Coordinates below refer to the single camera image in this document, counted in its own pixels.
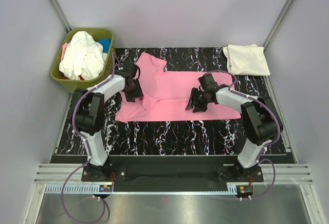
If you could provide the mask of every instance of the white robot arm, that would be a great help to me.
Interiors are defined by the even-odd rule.
[[[253,101],[243,93],[230,90],[227,85],[218,86],[211,73],[203,75],[198,80],[200,87],[192,89],[186,110],[194,108],[194,113],[205,112],[207,104],[213,102],[229,106],[242,114],[247,140],[228,177],[239,177],[241,174],[250,172],[250,169],[257,165],[266,146],[283,130],[272,99],[269,96],[252,97],[256,100]],[[259,102],[268,107],[272,115]],[[273,116],[279,124],[279,132]]]
[[[123,70],[116,71],[110,81],[105,79],[99,84],[101,87],[89,93],[82,100],[74,117],[78,130],[86,137],[84,143],[88,140],[90,151],[86,151],[88,157],[91,158],[88,167],[99,177],[109,175],[109,163],[106,163],[108,156],[101,135],[101,129],[104,126],[104,104],[120,91],[124,92],[126,100],[129,102],[134,102],[136,98],[142,98],[143,92],[138,81],[139,75],[140,69],[137,65],[133,63],[125,64]],[[74,92],[69,115],[71,121],[74,107],[89,89],[77,89]]]

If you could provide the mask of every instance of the cable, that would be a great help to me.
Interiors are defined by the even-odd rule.
[[[231,83],[229,86],[228,86],[228,89],[230,92],[238,95],[238,96],[241,96],[241,97],[244,97],[244,98],[247,98],[249,100],[252,100],[252,101],[255,101],[257,102],[262,108],[264,108],[268,113],[269,115],[272,117],[272,119],[274,120],[275,124],[276,124],[276,127],[277,127],[277,135],[276,137],[269,143],[265,144],[264,146],[269,146],[269,145],[272,145],[272,144],[275,144],[276,142],[279,141],[280,139],[280,134],[281,134],[281,129],[280,129],[280,125],[279,125],[279,121],[278,119],[276,118],[275,114],[271,111],[271,109],[269,109],[264,103],[262,103],[261,101],[259,101],[258,99],[255,99],[253,97],[251,97],[250,95],[247,95],[247,94],[244,94],[244,93],[241,93],[239,91],[236,91],[234,89],[231,89],[231,87],[237,83],[237,77],[233,74],[231,74],[230,72],[227,72],[227,71],[223,71],[223,70],[214,70],[214,71],[209,71],[207,73],[205,73],[204,75],[208,74],[208,73],[211,73],[211,72],[223,72],[223,73],[227,73],[229,75],[231,75],[234,79],[233,83]],[[261,155],[264,153],[264,147],[261,149],[261,151],[259,152],[259,154],[257,155],[256,157],[256,160],[258,161],[259,158],[261,157]]]
[[[77,115],[77,111],[78,111],[78,109],[79,109],[79,107],[80,107],[80,104],[81,104],[82,100],[85,99],[85,97],[86,97],[88,94],[90,94],[90,93],[93,92],[94,90],[96,90],[96,89],[102,87],[104,84],[107,84],[109,81],[112,80],[112,78],[113,78],[113,76],[114,76],[114,72],[115,72],[115,59],[117,59],[116,56],[115,56],[115,53],[112,52],[112,66],[113,66],[113,67],[112,67],[112,74],[111,74],[111,76],[108,77],[104,82],[101,82],[99,85],[96,85],[95,87],[93,87],[93,88],[91,88],[90,90],[88,90],[85,94],[83,94],[83,95],[81,96],[81,98],[77,101],[77,104],[76,104],[76,106],[74,107],[73,114],[72,114],[72,127],[73,127],[73,130],[74,130],[74,131],[75,131],[75,132],[76,132],[76,133],[77,133],[77,134],[83,139],[83,141],[85,142],[85,144],[86,144],[86,150],[87,150],[87,154],[89,155],[89,158],[88,158],[88,160],[87,160],[86,163],[84,163],[84,164],[82,164],[81,166],[79,166],[77,169],[75,169],[75,170],[74,170],[74,171],[73,171],[73,172],[72,172],[72,173],[66,178],[66,180],[65,180],[65,182],[64,182],[64,184],[63,184],[63,187],[62,187],[62,191],[61,191],[61,202],[62,202],[62,207],[63,207],[63,209],[64,209],[65,214],[66,214],[70,219],[72,219],[72,220],[74,220],[74,221],[76,221],[76,222],[78,222],[78,223],[97,223],[97,222],[99,222],[99,221],[103,218],[103,216],[104,216],[104,214],[105,214],[105,208],[107,208],[107,210],[108,210],[108,215],[109,215],[109,207],[108,207],[107,203],[105,202],[104,199],[102,199],[102,198],[98,198],[98,199],[101,199],[101,200],[102,200],[102,203],[103,203],[103,212],[102,212],[101,216],[100,216],[97,220],[92,221],[92,222],[83,222],[83,221],[79,221],[79,220],[75,219],[73,216],[70,215],[70,213],[68,212],[68,210],[67,210],[67,208],[66,208],[66,206],[65,206],[65,203],[64,203],[64,189],[65,189],[65,186],[66,186],[67,182],[68,182],[69,179],[72,177],[72,175],[73,175],[74,173],[76,173],[76,171],[78,171],[79,169],[81,169],[81,168],[87,166],[88,163],[90,163],[90,161],[92,160],[92,157],[93,157],[93,155],[91,154],[90,144],[89,144],[89,142],[88,142],[87,137],[86,137],[85,135],[83,135],[81,132],[79,132],[79,130],[78,130],[77,126],[76,126],[76,115]]]
[[[234,93],[234,94],[236,94],[236,95],[238,95],[238,96],[241,96],[241,97],[244,97],[244,98],[247,98],[247,99],[250,99],[250,100],[252,100],[252,101],[257,102],[262,108],[264,108],[264,109],[270,114],[270,116],[272,117],[272,119],[274,120],[274,122],[275,122],[275,124],[276,124],[276,127],[277,127],[277,135],[275,136],[275,138],[274,138],[271,142],[265,144],[265,146],[269,146],[269,145],[272,145],[272,144],[275,144],[276,142],[278,142],[279,139],[280,139],[281,129],[280,129],[280,125],[279,125],[278,118],[277,118],[277,117],[275,116],[275,114],[271,111],[271,109],[269,109],[264,103],[262,103],[261,101],[259,101],[259,100],[256,99],[256,98],[251,97],[250,95],[247,95],[247,94],[241,93],[241,92],[239,92],[239,91],[236,91],[236,90],[234,90],[234,89],[231,89],[231,87],[232,87],[234,84],[237,83],[237,77],[236,77],[235,75],[231,74],[230,72],[223,71],[223,70],[209,71],[209,72],[205,73],[204,75],[206,75],[206,74],[208,74],[208,73],[211,73],[211,72],[223,72],[223,73],[227,73],[227,74],[231,75],[231,76],[233,77],[234,81],[228,86],[229,91],[232,92],[232,93]],[[259,154],[257,155],[257,157],[256,157],[256,161],[259,160],[259,158],[261,157],[261,155],[262,155],[263,153],[264,153],[264,147],[261,149],[261,151],[260,151]],[[272,165],[272,167],[273,167],[273,181],[272,181],[272,184],[270,185],[270,187],[268,188],[268,190],[267,190],[265,193],[261,194],[260,196],[254,197],[253,199],[258,199],[258,198],[261,198],[261,197],[263,197],[263,196],[266,196],[266,195],[268,194],[268,192],[272,189],[272,187],[273,187],[273,185],[274,185],[274,182],[275,182],[275,180],[276,180],[276,169],[275,169],[275,166],[274,166],[273,162],[270,161],[269,159],[262,159],[260,162],[258,162],[258,164],[262,164],[264,161],[269,162],[269,163]]]
[[[102,212],[101,216],[100,216],[97,220],[95,220],[95,221],[90,221],[90,222],[79,221],[79,220],[75,219],[73,216],[70,215],[70,213],[68,212],[68,210],[67,210],[67,208],[66,208],[66,206],[65,206],[65,203],[64,203],[64,190],[65,190],[65,186],[66,186],[67,182],[68,182],[69,179],[72,177],[72,175],[76,173],[76,171],[78,171],[79,169],[81,169],[81,168],[83,168],[84,166],[86,166],[90,161],[91,161],[91,159],[89,159],[86,163],[84,163],[84,164],[82,164],[81,166],[79,166],[77,169],[73,170],[73,172],[70,173],[70,175],[69,175],[69,176],[67,177],[67,179],[65,180],[65,182],[64,182],[64,184],[63,184],[63,187],[62,187],[62,190],[61,190],[61,202],[62,202],[62,207],[63,207],[63,209],[64,209],[65,214],[66,214],[71,220],[74,220],[74,221],[76,221],[76,222],[78,222],[78,223],[97,223],[97,222],[99,222],[99,221],[103,218],[103,216],[104,216],[104,214],[105,214],[105,208],[108,209],[108,213],[109,213],[109,207],[108,207],[108,205],[107,205],[107,202],[105,202],[105,200],[102,199],[102,198],[100,198],[100,197],[99,197],[98,199],[100,199],[100,200],[102,201],[102,203],[103,203],[103,212]]]
[[[239,198],[236,198],[236,197],[235,198],[227,198],[227,197],[218,197],[218,196],[216,196],[216,198],[220,198],[220,199],[223,199],[223,200],[239,200],[239,201],[242,201],[242,200],[252,200],[252,199],[259,199],[259,198],[265,197],[270,192],[270,190],[273,188],[275,180],[276,180],[277,173],[276,173],[276,168],[275,168],[273,162],[270,161],[269,159],[262,159],[258,164],[262,164],[264,161],[269,162],[272,165],[272,168],[273,168],[273,180],[272,180],[271,185],[267,189],[267,191],[265,191],[264,193],[262,193],[259,196],[250,197],[250,198],[240,198],[239,199]]]
[[[87,200],[89,200],[89,199],[91,199],[92,197],[90,197],[90,196],[88,196],[88,197],[85,197],[85,198],[83,198],[83,199],[81,199],[79,202],[77,202],[74,206],[72,206],[71,208],[69,208],[69,209],[67,209],[67,211],[71,211],[71,210],[73,210],[73,209],[75,209],[77,206],[79,206],[82,202],[85,202],[85,201],[87,201]],[[66,215],[66,213],[65,213],[65,211],[64,212],[62,212],[62,213],[53,213],[53,215],[56,215],[56,216],[61,216],[61,215]]]
[[[139,68],[139,66],[137,66],[138,68],[137,68],[137,70],[138,70],[138,78],[137,79],[139,79],[139,77],[140,77],[140,68]]]
[[[249,185],[252,184],[252,176],[250,176],[250,182],[249,182]]]
[[[104,192],[110,192],[109,195],[111,195],[113,193],[113,186],[114,186],[114,172],[111,173],[111,179],[112,179],[112,184],[111,184],[111,190],[110,191],[107,191],[105,189],[103,189]]]

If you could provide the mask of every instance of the laundry basket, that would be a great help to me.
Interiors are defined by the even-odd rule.
[[[114,35],[113,33],[105,28],[78,28],[70,31],[62,43],[69,43],[72,40],[72,37],[78,32],[78,31],[86,31],[89,33],[95,41],[104,39],[104,38],[110,38],[111,44],[109,46],[107,58],[105,61],[104,68],[102,72],[99,74],[99,76],[92,80],[71,80],[64,78],[64,75],[62,72],[59,71],[59,65],[61,62],[61,55],[62,55],[62,47],[60,51],[57,54],[57,57],[55,59],[54,64],[52,65],[50,75],[51,77],[62,84],[69,92],[74,93],[74,91],[78,88],[89,88],[92,87],[100,82],[102,82],[104,79],[106,79],[110,73],[112,73],[112,67],[113,67],[113,60],[112,60],[112,52],[115,53],[115,46],[114,46]]]

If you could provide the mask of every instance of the white folded cloth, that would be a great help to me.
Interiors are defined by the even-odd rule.
[[[228,72],[234,75],[269,76],[264,47],[228,45],[223,48]]]
[[[91,80],[101,73],[107,54],[103,46],[85,31],[77,32],[67,45],[59,70],[69,79]]]

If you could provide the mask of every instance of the gray wall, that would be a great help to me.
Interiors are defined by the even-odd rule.
[[[67,93],[49,75],[65,33],[48,0],[0,0],[0,223],[21,223]]]
[[[262,45],[286,0],[58,0],[73,27],[113,29],[117,47]]]
[[[296,0],[265,55],[300,162],[329,220],[329,0]]]

